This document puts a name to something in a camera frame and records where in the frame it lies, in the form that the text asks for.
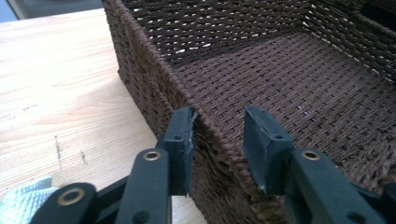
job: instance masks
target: wood grain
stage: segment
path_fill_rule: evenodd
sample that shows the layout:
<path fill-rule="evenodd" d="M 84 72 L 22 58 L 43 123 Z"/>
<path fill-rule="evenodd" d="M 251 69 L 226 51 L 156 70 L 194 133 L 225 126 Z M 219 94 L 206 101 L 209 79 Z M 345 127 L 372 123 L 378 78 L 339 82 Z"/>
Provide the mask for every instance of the wood grain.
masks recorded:
<path fill-rule="evenodd" d="M 156 139 L 117 74 L 102 9 L 0 23 L 0 197 L 42 175 L 98 189 Z M 174 223 L 205 223 L 176 197 Z"/>

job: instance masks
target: wooden table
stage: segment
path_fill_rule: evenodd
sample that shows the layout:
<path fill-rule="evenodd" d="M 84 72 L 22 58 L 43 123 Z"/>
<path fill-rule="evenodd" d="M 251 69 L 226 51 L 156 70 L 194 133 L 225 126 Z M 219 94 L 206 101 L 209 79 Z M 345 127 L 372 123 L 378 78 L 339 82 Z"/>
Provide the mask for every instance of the wooden table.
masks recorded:
<path fill-rule="evenodd" d="M 117 69 L 102 9 L 0 23 L 0 198 L 42 175 L 102 189 L 155 146 Z M 174 223 L 205 223 L 173 203 Z"/>

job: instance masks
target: light blue cloth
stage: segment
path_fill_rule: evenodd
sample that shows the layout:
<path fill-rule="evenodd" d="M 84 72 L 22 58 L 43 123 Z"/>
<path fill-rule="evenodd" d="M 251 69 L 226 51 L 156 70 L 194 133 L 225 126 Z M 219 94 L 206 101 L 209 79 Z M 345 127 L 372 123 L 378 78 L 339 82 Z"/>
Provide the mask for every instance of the light blue cloth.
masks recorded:
<path fill-rule="evenodd" d="M 0 203 L 0 224 L 28 224 L 35 211 L 58 188 L 52 188 L 52 177 L 43 176 L 9 191 Z"/>

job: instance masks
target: wicker basket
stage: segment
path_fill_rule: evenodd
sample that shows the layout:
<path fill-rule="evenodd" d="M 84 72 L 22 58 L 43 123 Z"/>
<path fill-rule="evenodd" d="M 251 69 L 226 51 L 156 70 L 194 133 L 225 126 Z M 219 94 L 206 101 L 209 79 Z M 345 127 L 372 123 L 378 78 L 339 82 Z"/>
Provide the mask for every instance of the wicker basket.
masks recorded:
<path fill-rule="evenodd" d="M 242 151 L 246 105 L 271 112 L 346 177 L 396 180 L 396 34 L 362 13 L 394 1 L 104 0 L 120 78 L 158 136 L 192 105 L 192 197 L 209 223 L 287 222 Z"/>

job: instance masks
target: woven texture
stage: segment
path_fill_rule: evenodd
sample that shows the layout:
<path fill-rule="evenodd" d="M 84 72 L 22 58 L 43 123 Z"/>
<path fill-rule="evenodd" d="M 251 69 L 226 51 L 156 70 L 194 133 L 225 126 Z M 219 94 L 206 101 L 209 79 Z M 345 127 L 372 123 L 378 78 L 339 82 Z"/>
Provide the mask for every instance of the woven texture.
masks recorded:
<path fill-rule="evenodd" d="M 395 8 L 379 0 L 377 6 Z M 363 1 L 105 0 L 120 77 L 158 136 L 192 105 L 192 196 L 209 223 L 284 223 L 244 156 L 246 105 L 380 192 L 396 180 L 396 34 Z"/>

